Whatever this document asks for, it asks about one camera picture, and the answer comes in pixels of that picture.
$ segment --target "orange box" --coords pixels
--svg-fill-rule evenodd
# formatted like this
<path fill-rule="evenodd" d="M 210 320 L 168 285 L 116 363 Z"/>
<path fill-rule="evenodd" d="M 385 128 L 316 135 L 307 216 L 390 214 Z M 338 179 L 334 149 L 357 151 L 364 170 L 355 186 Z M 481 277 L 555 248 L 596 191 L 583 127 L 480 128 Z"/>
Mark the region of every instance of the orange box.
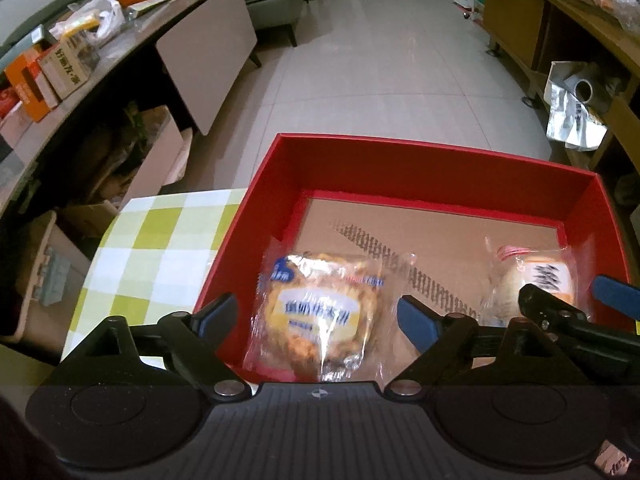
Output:
<path fill-rule="evenodd" d="M 30 46 L 4 69 L 9 83 L 23 102 L 29 117 L 36 122 L 41 121 L 51 111 L 30 71 L 30 66 L 37 64 L 41 53 L 42 49 L 38 45 Z"/>

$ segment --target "cabinet leg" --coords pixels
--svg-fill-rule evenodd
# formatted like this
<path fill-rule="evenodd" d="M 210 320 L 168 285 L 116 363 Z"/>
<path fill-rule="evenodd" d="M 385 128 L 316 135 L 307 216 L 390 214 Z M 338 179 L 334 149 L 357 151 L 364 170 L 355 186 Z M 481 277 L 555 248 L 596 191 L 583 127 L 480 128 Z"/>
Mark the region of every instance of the cabinet leg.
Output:
<path fill-rule="evenodd" d="M 287 25 L 285 25 L 285 28 L 287 29 L 287 35 L 289 36 L 289 41 L 291 42 L 291 46 L 298 46 L 298 42 L 296 40 L 296 33 L 293 30 L 293 24 L 287 23 Z"/>
<path fill-rule="evenodd" d="M 260 58 L 258 58 L 258 55 L 255 53 L 255 51 L 252 51 L 251 54 L 249 54 L 249 59 L 253 61 L 254 65 L 258 68 L 262 66 L 262 62 L 260 61 Z"/>
<path fill-rule="evenodd" d="M 498 41 L 492 36 L 489 39 L 489 48 L 485 52 L 492 57 L 500 57 L 500 45 Z"/>
<path fill-rule="evenodd" d="M 538 108 L 538 99 L 524 96 L 520 99 L 529 108 Z"/>

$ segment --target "screw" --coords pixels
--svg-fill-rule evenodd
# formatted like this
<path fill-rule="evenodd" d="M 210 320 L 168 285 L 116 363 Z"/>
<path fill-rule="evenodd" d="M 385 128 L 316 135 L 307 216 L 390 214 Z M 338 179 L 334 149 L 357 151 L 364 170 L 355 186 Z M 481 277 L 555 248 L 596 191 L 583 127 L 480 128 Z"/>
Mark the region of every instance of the screw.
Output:
<path fill-rule="evenodd" d="M 213 387 L 213 391 L 223 397 L 235 397 L 244 392 L 244 384 L 235 379 L 220 381 Z"/>
<path fill-rule="evenodd" d="M 412 381 L 411 379 L 402 379 L 393 381 L 389 389 L 398 396 L 413 397 L 422 391 L 422 386 L 420 386 L 420 383 Z"/>

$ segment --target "cardboard box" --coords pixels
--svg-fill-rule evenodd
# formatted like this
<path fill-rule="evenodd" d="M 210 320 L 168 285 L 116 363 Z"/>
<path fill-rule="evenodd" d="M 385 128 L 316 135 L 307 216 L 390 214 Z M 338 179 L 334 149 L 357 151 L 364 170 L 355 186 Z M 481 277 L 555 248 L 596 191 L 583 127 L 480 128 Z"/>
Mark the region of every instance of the cardboard box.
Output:
<path fill-rule="evenodd" d="M 279 134 L 196 310 L 224 292 L 236 295 L 238 324 L 218 355 L 241 366 L 262 257 L 276 238 L 299 250 L 413 252 L 408 290 L 441 312 L 473 314 L 488 275 L 486 236 L 495 244 L 571 246 L 581 265 L 578 295 L 589 295 L 596 274 L 628 282 L 620 234 L 595 173 L 410 140 Z M 593 309 L 595 322 L 633 330 L 619 312 L 595 302 Z"/>
<path fill-rule="evenodd" d="M 66 99 L 88 81 L 96 65 L 87 63 L 82 54 L 89 50 L 93 51 L 86 40 L 74 35 L 52 46 L 38 61 L 60 99 Z"/>
<path fill-rule="evenodd" d="M 14 333 L 0 342 L 30 348 L 53 362 L 62 355 L 90 261 L 58 228 L 53 211 L 25 226 L 20 236 L 15 289 L 23 300 Z"/>
<path fill-rule="evenodd" d="M 167 176 L 172 172 L 184 143 L 169 108 L 166 106 L 153 108 L 142 112 L 142 115 L 143 120 L 152 116 L 154 120 L 158 120 L 160 115 L 160 133 L 127 189 L 120 208 L 123 208 L 132 198 L 158 194 Z M 120 208 L 104 201 L 97 204 L 68 206 L 60 211 L 60 216 L 84 236 L 99 238 L 107 231 Z"/>
<path fill-rule="evenodd" d="M 32 74 L 34 69 L 31 65 L 37 63 L 41 53 L 42 50 L 39 46 L 29 47 L 4 70 L 20 101 L 23 102 L 29 117 L 36 122 L 41 121 L 52 109 L 47 104 L 47 99 L 42 94 L 40 86 Z"/>

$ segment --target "printed label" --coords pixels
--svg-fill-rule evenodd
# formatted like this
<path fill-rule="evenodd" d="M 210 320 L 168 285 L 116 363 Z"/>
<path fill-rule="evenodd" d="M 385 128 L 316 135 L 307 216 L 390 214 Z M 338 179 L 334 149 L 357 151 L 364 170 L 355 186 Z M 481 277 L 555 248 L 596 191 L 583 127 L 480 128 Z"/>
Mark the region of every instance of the printed label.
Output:
<path fill-rule="evenodd" d="M 326 344 L 351 340 L 360 320 L 358 301 L 329 288 L 288 288 L 277 299 L 270 324 Z"/>
<path fill-rule="evenodd" d="M 528 260 L 524 264 L 524 281 L 533 283 L 569 304 L 574 303 L 571 275 L 563 262 Z"/>
<path fill-rule="evenodd" d="M 273 266 L 273 272 L 271 273 L 272 282 L 289 283 L 293 280 L 294 272 L 287 267 L 286 258 L 278 258 Z"/>

